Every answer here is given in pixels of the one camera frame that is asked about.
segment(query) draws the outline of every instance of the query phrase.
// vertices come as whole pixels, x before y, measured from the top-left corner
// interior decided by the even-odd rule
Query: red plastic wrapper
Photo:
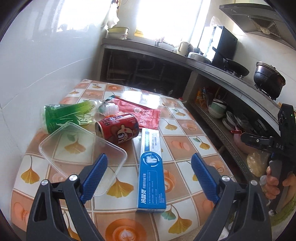
[[[140,128],[158,130],[160,110],[151,109],[146,106],[135,104],[114,96],[112,102],[118,105],[120,112],[133,114],[138,120]]]

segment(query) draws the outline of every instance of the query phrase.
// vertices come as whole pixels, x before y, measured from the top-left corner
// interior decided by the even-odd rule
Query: finger
[[[280,190],[276,186],[271,186],[271,185],[266,184],[265,189],[267,190],[267,192],[269,192],[273,195],[278,195],[280,193]]]
[[[267,167],[266,173],[267,173],[267,175],[271,175],[271,168],[270,168],[270,166]]]
[[[273,185],[273,186],[277,186],[279,184],[278,179],[276,177],[271,176],[271,175],[266,176],[266,182],[269,185]]]
[[[287,179],[283,181],[283,186],[284,187],[290,186],[294,183],[294,181],[295,181],[295,175],[293,173],[290,173]]]
[[[268,199],[271,199],[271,200],[272,200],[272,199],[275,199],[275,198],[276,198],[276,195],[273,195],[273,194],[267,192],[267,193],[265,194],[265,197],[268,198]]]

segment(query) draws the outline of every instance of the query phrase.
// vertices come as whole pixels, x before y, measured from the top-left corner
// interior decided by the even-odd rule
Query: blue gripper pad
[[[82,184],[83,193],[80,196],[80,201],[85,204],[86,201],[91,200],[98,187],[108,166],[108,159],[105,154],[101,155],[100,159],[96,161],[90,173]]]
[[[216,168],[207,165],[199,153],[191,157],[191,167],[207,199],[216,204],[220,199],[217,194],[220,174]]]

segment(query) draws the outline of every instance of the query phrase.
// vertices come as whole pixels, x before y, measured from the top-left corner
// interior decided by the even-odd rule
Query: white electric kettle
[[[181,42],[179,44],[179,47],[178,47],[178,50],[177,50],[177,54],[180,54],[180,55],[185,56],[187,54],[188,46],[189,46],[189,43],[187,43],[187,42]]]

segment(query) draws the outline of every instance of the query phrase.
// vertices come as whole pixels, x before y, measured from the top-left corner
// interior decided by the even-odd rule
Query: human hand
[[[279,181],[276,177],[273,177],[271,175],[271,168],[268,167],[266,170],[266,185],[265,185],[265,189],[267,190],[267,193],[265,194],[265,196],[268,199],[275,199],[276,196],[280,193],[279,188],[277,187],[277,185],[279,184]],[[284,206],[289,203],[291,201],[291,199],[293,198],[293,196],[296,193],[296,176],[291,173],[287,179],[285,179],[283,181],[283,186],[284,187],[288,187],[289,186],[289,190],[284,202]]]

